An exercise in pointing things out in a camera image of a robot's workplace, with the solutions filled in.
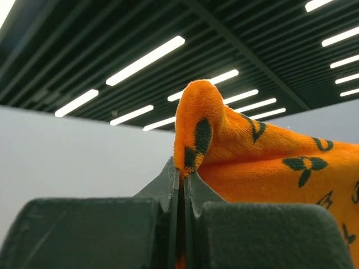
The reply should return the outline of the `orange flower-pattern pillowcase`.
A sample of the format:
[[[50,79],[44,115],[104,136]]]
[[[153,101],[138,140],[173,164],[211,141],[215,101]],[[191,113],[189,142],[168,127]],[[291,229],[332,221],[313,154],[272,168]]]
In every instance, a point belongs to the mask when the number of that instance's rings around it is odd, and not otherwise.
[[[190,82],[176,111],[174,164],[228,202],[310,203],[336,219],[358,262],[358,145],[298,134],[226,106],[208,80]]]

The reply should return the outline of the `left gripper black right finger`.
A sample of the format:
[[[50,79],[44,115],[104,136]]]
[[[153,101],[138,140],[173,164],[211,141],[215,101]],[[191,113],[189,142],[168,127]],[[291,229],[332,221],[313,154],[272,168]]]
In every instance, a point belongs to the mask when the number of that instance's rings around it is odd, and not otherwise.
[[[353,268],[318,205],[229,203],[194,173],[184,180],[187,268]]]

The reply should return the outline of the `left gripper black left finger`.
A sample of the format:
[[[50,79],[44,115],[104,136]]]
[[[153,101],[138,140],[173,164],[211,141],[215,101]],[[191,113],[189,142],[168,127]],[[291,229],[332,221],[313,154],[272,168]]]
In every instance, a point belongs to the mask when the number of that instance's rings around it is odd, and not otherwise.
[[[16,216],[2,268],[174,268],[179,172],[169,159],[133,197],[37,198]]]

